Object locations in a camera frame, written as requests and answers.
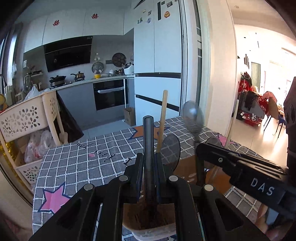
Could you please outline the black handled spoon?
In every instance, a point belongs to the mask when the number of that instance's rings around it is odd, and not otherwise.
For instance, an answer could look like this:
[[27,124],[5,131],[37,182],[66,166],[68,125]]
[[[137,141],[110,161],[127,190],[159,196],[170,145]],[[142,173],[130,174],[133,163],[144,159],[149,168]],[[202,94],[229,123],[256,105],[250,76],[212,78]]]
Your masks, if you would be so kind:
[[204,127],[204,116],[196,104],[196,102],[189,100],[183,105],[182,117],[187,130],[194,138],[194,148],[203,142],[200,138],[202,128]]
[[143,118],[144,128],[144,185],[145,202],[154,201],[154,118],[147,115]]

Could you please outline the white plastic utensil holder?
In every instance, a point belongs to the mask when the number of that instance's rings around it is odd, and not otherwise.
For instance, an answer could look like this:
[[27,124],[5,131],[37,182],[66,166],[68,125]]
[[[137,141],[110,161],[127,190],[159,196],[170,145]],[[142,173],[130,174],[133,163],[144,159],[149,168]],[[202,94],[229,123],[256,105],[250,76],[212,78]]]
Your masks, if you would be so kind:
[[[205,167],[211,168],[206,174],[206,183],[226,194],[231,188],[230,177],[209,163],[205,163]],[[195,184],[197,181],[195,156],[181,159],[174,170],[174,175],[183,178],[189,184]],[[174,205],[159,204],[156,210],[147,207],[144,182],[142,182],[139,202],[124,205],[123,227],[131,231],[136,240],[168,239],[176,234]]]

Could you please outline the dark transparent spoon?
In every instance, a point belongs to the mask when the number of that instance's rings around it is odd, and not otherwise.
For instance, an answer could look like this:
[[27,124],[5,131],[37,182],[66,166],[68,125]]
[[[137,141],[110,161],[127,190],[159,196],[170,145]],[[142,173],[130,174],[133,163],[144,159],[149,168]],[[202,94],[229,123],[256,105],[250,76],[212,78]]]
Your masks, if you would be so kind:
[[181,145],[178,137],[174,134],[166,136],[160,153],[162,163],[169,167],[172,172],[175,171],[181,155]]

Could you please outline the wooden chopstick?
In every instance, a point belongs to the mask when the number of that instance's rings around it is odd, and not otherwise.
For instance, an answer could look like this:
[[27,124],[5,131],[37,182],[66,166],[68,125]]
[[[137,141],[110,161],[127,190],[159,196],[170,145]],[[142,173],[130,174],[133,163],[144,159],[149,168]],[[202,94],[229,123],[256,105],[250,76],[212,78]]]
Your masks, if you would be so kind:
[[235,108],[234,108],[234,113],[233,113],[231,125],[230,125],[230,128],[229,128],[229,132],[228,132],[228,135],[227,135],[226,143],[225,143],[225,146],[224,146],[224,148],[226,148],[226,149],[228,148],[228,146],[230,144],[230,141],[231,141],[232,129],[233,129],[233,127],[235,125],[235,122],[236,122],[236,116],[237,116],[237,112],[238,112],[238,106],[239,106],[239,99],[236,100],[236,104],[235,104]]
[[159,122],[159,132],[158,132],[158,143],[156,152],[160,153],[163,142],[164,128],[165,128],[165,119],[166,119],[166,110],[167,110],[167,100],[168,100],[168,90],[163,91],[163,101],[162,101],[162,110],[161,110],[161,119]]

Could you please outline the grey checked tablecloth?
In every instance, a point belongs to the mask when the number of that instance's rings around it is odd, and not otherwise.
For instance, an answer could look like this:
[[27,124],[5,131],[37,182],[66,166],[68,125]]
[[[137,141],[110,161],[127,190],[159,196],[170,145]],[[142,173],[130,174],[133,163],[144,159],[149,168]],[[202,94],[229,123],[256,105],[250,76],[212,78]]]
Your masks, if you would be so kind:
[[[194,140],[185,129],[182,118],[166,120],[164,135],[176,135],[181,144],[177,175],[189,183],[196,182]],[[137,153],[143,152],[143,137],[139,128],[126,128],[90,139],[81,138],[73,143],[49,149],[39,168],[33,199],[33,234],[42,227],[85,184],[108,184],[124,173],[127,165],[134,164]],[[226,198],[250,221],[255,223],[260,202],[226,180],[222,190]],[[155,231],[136,231],[123,225],[122,240],[177,240],[173,225]]]

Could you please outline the cardboard box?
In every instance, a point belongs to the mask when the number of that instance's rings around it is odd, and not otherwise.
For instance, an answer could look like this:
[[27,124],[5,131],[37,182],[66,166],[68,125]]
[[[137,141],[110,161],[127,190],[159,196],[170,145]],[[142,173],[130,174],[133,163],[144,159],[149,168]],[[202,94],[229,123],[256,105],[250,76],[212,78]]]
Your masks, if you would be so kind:
[[133,107],[128,107],[123,110],[125,123],[129,126],[135,126],[135,109]]

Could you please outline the black built-in oven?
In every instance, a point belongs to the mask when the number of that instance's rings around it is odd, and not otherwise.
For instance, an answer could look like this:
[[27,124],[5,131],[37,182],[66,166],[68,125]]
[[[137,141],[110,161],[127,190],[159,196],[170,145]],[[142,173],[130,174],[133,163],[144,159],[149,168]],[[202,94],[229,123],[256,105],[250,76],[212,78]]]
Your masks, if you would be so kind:
[[103,110],[128,104],[125,79],[109,80],[93,84],[96,110]]

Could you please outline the white perforated storage rack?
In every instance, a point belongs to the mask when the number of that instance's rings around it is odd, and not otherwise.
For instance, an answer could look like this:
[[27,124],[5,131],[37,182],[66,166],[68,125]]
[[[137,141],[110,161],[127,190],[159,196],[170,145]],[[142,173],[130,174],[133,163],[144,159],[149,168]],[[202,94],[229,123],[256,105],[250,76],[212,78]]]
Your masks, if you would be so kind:
[[41,160],[25,164],[21,152],[13,158],[6,144],[47,127],[56,146],[67,144],[68,134],[62,125],[54,90],[16,104],[1,113],[1,145],[13,169],[27,188],[36,183]]

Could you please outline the black cooking wok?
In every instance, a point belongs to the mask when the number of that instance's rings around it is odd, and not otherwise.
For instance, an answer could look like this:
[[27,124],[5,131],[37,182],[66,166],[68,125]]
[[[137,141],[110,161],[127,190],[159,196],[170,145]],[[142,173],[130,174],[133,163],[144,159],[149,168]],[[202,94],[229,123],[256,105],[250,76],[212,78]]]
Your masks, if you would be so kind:
[[55,77],[50,77],[50,86],[51,87],[59,87],[61,85],[64,85],[66,83],[65,81],[66,76],[55,76]]

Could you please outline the black range hood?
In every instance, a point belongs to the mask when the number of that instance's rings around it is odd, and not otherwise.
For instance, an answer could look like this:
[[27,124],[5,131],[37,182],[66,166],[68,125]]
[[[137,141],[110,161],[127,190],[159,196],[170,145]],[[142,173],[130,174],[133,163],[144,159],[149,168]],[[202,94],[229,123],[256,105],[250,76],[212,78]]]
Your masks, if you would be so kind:
[[44,45],[48,72],[90,63],[93,36],[63,39]]

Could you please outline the white refrigerator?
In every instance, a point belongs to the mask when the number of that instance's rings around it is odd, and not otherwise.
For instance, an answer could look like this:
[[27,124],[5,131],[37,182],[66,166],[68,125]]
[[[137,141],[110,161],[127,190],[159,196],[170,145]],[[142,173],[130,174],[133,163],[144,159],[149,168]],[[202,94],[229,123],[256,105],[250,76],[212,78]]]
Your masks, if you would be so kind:
[[178,1],[141,1],[133,9],[134,100],[138,126],[150,115],[161,118],[163,92],[168,91],[166,117],[179,115],[182,90],[182,38]]

